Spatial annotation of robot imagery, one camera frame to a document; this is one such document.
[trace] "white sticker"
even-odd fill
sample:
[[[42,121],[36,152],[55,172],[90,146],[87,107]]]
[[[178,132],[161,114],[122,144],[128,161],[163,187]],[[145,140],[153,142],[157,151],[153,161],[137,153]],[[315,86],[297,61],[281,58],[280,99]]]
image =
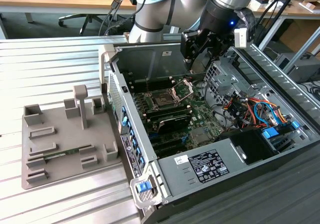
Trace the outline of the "white sticker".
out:
[[[172,53],[171,50],[170,50],[170,51],[164,51],[164,52],[162,52],[162,56],[163,56],[163,57],[171,56],[171,53]]]
[[[174,160],[177,165],[180,165],[182,163],[187,163],[189,161],[188,155],[182,155],[182,156],[175,157]]]

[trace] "aluminum extrusion table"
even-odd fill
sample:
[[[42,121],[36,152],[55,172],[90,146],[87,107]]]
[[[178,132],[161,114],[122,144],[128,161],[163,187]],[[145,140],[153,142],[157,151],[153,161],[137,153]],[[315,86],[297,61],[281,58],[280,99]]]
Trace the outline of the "aluminum extrusion table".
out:
[[[0,42],[0,222],[140,223],[122,163],[29,190],[21,188],[23,106],[62,106],[78,84],[87,85],[90,97],[99,95],[98,45],[125,41],[123,36],[101,36]],[[320,146],[316,146],[285,166],[163,223],[319,220]]]

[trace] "gray floor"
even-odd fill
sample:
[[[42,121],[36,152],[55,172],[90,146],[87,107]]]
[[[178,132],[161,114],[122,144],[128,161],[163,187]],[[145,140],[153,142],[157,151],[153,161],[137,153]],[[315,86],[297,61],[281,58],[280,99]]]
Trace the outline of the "gray floor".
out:
[[[78,37],[80,29],[84,24],[85,18],[76,18],[65,20],[65,27],[58,25],[58,18],[67,16],[68,14],[59,13],[32,13],[33,23],[28,23],[24,13],[2,13],[4,16],[3,25],[9,39],[25,39],[25,38],[62,38],[62,37]],[[88,23],[83,36],[97,36],[100,23],[92,20]],[[119,35],[128,32],[132,23],[126,22],[123,27],[115,30],[112,34]],[[165,26],[164,32],[168,33],[170,28]]]

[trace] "warning label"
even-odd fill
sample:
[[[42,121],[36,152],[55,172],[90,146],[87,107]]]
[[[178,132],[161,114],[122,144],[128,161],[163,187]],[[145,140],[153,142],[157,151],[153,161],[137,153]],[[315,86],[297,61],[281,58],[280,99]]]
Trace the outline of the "warning label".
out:
[[[189,157],[189,162],[201,183],[229,173],[216,149]]]

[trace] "blue latch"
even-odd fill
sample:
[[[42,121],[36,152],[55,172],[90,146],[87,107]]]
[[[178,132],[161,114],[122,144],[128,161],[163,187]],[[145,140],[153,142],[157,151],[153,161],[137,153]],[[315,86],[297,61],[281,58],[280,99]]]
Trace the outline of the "blue latch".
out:
[[[300,127],[300,124],[299,124],[297,121],[293,121],[293,122],[292,122],[292,126],[293,126],[295,129],[297,129],[297,128]]]
[[[265,129],[263,131],[263,134],[266,138],[270,139],[270,138],[273,138],[277,135],[279,135],[279,133],[277,132],[277,130],[274,128],[274,127],[270,127],[268,129]]]
[[[138,142],[137,142],[137,139],[133,138],[132,140],[132,144],[133,144],[133,148],[136,149],[137,146],[138,146]]]
[[[141,167],[144,168],[145,167],[145,159],[143,157],[140,157],[139,162],[141,164]]]
[[[137,157],[139,157],[139,156],[141,155],[141,150],[140,150],[139,147],[136,149],[135,155],[136,155]]]
[[[135,137],[135,132],[134,132],[134,130],[131,130],[131,131],[130,131],[130,136],[131,136],[131,138],[134,138],[134,137]]]
[[[125,116],[125,117],[123,118],[123,120],[122,120],[122,126],[126,126],[127,123],[128,123],[128,117]]]
[[[148,180],[145,182],[141,182],[136,185],[136,188],[138,190],[138,193],[143,193],[143,192],[149,191],[152,189],[151,182]]]

